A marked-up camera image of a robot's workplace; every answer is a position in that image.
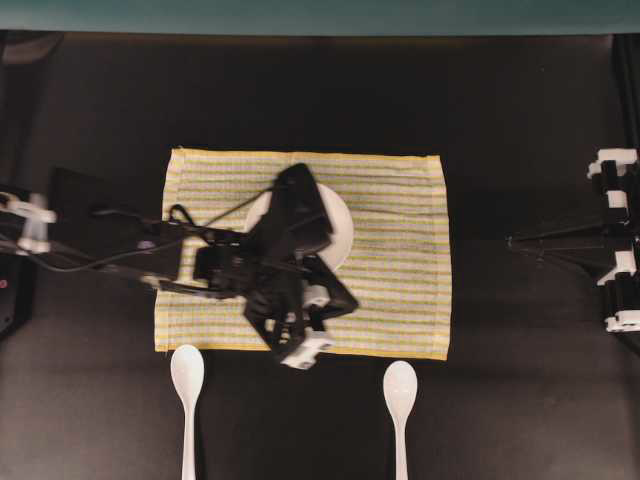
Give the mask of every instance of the plastic spoon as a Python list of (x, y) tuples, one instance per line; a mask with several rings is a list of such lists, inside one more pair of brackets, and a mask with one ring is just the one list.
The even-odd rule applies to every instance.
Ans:
[(407, 362), (393, 362), (384, 374), (384, 399), (396, 432), (396, 480), (408, 480), (405, 427), (418, 393), (418, 379)]
[(171, 357), (171, 379), (184, 407), (182, 480), (196, 480), (194, 422), (196, 403), (204, 381), (204, 361), (193, 345), (182, 345)]

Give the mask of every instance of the towel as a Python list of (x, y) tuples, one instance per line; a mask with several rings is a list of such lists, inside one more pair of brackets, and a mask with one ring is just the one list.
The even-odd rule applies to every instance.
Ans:
[[(360, 302), (326, 322), (333, 353), (446, 360), (451, 317), (447, 196), (437, 156), (308, 152), (172, 151), (163, 211), (184, 205), (196, 223), (268, 188), (276, 174), (306, 163), (316, 181), (337, 192), (353, 217), (355, 237), (336, 272)], [(241, 231), (247, 209), (217, 228)], [(179, 281), (192, 279), (200, 239), (185, 242)], [(155, 348), (265, 350), (242, 315), (241, 299), (207, 300), (158, 292)]]

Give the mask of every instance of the table surface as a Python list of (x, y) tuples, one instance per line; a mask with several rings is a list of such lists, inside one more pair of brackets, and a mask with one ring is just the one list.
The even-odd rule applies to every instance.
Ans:
[[(8, 71), (27, 131), (19, 186), (51, 169), (117, 182), (160, 211), (175, 145), (440, 154), (448, 184), (448, 362), (413, 361), (412, 479), (632, 479), (640, 359), (593, 288), (510, 254), (505, 235), (595, 205), (596, 149), (623, 145), (610, 37), (483, 39), (67, 35)], [(176, 479), (182, 412), (153, 351), (154, 293), (39, 272), (0, 342), (0, 478)], [(393, 478), (389, 359), (205, 352), (199, 478)]]

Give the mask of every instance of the yellow striped cloth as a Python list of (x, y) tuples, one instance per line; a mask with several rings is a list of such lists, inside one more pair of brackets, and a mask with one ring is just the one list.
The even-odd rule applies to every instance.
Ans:
[[(202, 223), (267, 188), (298, 162), (348, 205), (355, 226), (351, 255), (338, 278), (360, 302), (351, 315), (327, 321), (334, 353), (446, 360), (451, 317), (451, 254), (440, 159), (280, 152), (211, 152), (179, 148), (171, 155), (163, 210), (180, 203)], [(216, 225), (242, 230), (246, 209)], [(191, 279), (199, 239), (185, 243), (180, 281)], [(159, 292), (155, 348), (264, 350), (242, 316), (242, 301), (218, 302)]]

